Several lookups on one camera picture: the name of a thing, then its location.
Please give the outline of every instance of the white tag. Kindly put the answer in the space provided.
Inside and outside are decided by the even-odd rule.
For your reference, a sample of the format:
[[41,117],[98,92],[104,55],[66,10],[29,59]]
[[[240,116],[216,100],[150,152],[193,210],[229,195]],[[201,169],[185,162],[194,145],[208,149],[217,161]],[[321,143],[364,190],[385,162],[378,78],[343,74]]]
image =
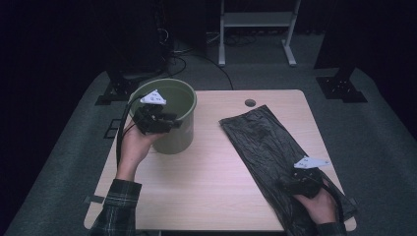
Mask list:
[[141,98],[141,103],[166,105],[166,100],[157,92],[157,89]]
[[294,164],[295,168],[311,169],[319,166],[330,165],[330,161],[304,156],[300,161]]

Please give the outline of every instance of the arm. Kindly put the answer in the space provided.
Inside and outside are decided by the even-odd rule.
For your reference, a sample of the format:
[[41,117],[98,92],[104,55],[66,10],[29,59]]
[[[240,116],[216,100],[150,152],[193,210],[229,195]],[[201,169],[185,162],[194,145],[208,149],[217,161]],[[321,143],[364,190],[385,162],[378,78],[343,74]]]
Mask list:
[[328,191],[321,188],[312,199],[302,195],[295,195],[294,198],[306,208],[312,220],[317,224],[319,235],[346,235],[344,224],[336,220],[334,199]]
[[116,178],[89,235],[135,235],[135,209],[142,188],[141,184],[134,182],[136,170],[151,144],[163,134],[145,136],[133,121],[124,132]]

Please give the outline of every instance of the wooden table top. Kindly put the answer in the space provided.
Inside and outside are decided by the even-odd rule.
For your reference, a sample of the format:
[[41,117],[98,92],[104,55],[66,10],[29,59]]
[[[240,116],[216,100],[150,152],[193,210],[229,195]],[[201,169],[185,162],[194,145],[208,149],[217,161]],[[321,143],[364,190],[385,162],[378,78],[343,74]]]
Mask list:
[[[136,182],[143,187],[136,211],[136,227],[142,230],[283,231],[218,121],[266,104],[307,154],[330,160],[304,93],[300,90],[202,90],[196,94],[191,145],[173,155],[151,148],[138,167]],[[256,106],[245,105],[247,99],[255,100]],[[94,193],[96,196],[107,195],[116,174],[115,153],[113,143]],[[321,169],[342,191],[333,166]],[[91,228],[101,210],[102,204],[90,204],[86,228]],[[356,221],[351,218],[345,225],[351,231]]]

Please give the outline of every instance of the folded garbage bag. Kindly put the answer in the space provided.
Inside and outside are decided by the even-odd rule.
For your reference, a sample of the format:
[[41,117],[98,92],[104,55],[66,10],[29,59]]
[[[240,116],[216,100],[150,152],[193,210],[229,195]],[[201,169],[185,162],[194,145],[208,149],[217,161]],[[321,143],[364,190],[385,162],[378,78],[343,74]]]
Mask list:
[[[219,121],[230,142],[249,169],[262,194],[273,207],[289,236],[317,235],[315,223],[305,208],[277,188],[280,178],[290,178],[294,163],[308,155],[276,119],[266,105],[245,114]],[[344,219],[356,212],[353,205],[331,182],[342,202]]]

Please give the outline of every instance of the plaid shirt sleeve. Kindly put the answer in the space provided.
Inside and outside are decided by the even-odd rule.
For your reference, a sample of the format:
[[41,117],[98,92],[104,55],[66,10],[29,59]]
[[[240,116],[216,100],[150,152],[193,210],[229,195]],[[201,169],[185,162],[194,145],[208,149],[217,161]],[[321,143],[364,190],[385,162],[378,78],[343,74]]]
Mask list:
[[345,236],[346,228],[343,223],[326,223],[317,225],[320,236]]
[[135,211],[142,185],[114,179],[89,235],[135,235]]

